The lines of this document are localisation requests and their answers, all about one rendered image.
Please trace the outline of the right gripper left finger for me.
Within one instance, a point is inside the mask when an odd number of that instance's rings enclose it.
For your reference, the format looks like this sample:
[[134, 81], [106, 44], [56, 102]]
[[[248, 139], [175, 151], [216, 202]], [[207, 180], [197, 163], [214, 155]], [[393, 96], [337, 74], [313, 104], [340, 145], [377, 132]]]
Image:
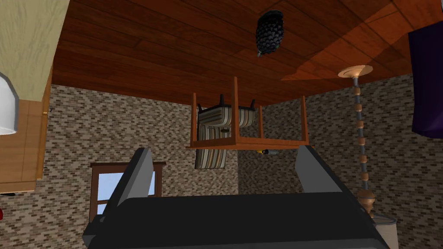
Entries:
[[150, 148], [138, 148], [116, 185], [102, 215], [107, 215], [129, 198], [148, 196], [154, 171]]

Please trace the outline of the brown framed window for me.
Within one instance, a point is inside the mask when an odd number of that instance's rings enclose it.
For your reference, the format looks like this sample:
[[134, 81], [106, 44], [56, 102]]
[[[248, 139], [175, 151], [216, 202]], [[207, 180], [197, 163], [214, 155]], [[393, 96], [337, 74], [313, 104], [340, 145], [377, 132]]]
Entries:
[[[114, 189], [121, 179], [128, 163], [91, 163], [92, 181], [90, 193], [89, 221], [97, 214], [102, 214]], [[162, 196], [162, 170], [166, 162], [154, 161], [154, 171], [148, 191], [148, 197]]]

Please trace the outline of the floor lamp with beaded pole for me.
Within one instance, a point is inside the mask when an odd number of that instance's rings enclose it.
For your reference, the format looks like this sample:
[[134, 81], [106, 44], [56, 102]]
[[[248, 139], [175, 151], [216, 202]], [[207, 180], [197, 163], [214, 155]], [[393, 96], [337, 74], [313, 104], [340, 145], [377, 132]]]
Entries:
[[367, 155], [365, 153], [366, 140], [363, 135], [364, 122], [362, 118], [362, 104], [360, 102], [360, 88], [358, 78], [372, 72], [373, 67], [369, 65], [356, 65], [343, 69], [338, 73], [339, 77], [351, 78], [353, 80], [353, 95], [354, 95], [354, 110], [356, 111], [356, 128], [358, 132], [357, 143], [360, 148], [359, 163], [361, 166], [361, 180], [362, 189], [358, 191], [358, 202], [363, 206], [366, 213], [375, 218], [376, 229], [380, 232], [382, 238], [388, 244], [389, 249], [399, 249], [397, 221], [393, 218], [384, 215], [374, 215], [372, 213], [375, 196], [371, 189], [369, 189], [368, 180], [369, 174], [367, 172]]

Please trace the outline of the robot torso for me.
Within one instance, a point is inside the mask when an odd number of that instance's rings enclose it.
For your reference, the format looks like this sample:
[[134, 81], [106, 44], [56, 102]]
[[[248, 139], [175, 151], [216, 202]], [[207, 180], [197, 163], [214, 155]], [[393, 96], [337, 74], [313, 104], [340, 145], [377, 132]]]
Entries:
[[18, 129], [19, 97], [10, 79], [0, 72], [0, 135], [11, 135]]

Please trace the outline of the light wood cabinet beige top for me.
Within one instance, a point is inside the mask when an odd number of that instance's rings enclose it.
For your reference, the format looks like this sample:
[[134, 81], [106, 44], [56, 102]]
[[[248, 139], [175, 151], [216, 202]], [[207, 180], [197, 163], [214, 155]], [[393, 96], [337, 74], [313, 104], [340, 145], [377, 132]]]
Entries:
[[0, 135], [0, 195], [42, 178], [53, 60], [70, 0], [0, 0], [0, 72], [18, 97], [18, 129]]

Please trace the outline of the dark purple curtain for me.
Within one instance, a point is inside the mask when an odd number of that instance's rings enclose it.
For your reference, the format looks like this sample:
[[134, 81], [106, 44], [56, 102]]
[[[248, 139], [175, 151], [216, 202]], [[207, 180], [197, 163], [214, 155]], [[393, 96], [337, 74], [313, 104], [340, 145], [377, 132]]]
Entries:
[[412, 131], [443, 139], [443, 21], [408, 34], [414, 88]]

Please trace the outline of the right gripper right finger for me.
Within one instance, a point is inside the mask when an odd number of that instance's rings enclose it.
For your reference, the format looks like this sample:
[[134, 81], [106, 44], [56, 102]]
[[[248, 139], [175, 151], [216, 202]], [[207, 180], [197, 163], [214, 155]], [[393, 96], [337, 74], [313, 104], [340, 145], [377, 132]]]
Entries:
[[295, 170], [305, 193], [345, 192], [347, 187], [309, 145], [297, 150]]

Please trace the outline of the brown wooden table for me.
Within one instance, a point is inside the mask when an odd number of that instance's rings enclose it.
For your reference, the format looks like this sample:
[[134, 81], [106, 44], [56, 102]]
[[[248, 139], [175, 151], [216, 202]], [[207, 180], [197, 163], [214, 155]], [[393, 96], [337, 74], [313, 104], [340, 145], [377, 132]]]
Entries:
[[208, 150], [292, 150], [300, 146], [309, 145], [308, 123], [306, 113], [305, 96], [300, 97], [300, 115], [301, 115], [301, 140], [279, 140], [268, 139], [263, 136], [263, 112], [259, 107], [259, 137], [240, 136], [239, 114], [238, 114], [238, 79], [234, 77], [231, 93], [231, 136], [211, 140], [197, 140], [197, 99], [196, 93], [192, 95], [191, 121], [190, 121], [190, 143], [186, 147], [190, 150], [208, 149]]

